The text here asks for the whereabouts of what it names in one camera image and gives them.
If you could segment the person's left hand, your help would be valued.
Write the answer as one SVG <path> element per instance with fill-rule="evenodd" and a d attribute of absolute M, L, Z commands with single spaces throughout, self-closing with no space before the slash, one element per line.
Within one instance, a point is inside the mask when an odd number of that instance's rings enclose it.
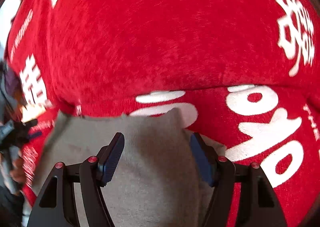
<path fill-rule="evenodd" d="M 10 175 L 18 184 L 25 184 L 26 175 L 23 168 L 23 159 L 21 157 L 18 157 L 13 162 L 13 169 L 10 171 Z"/>

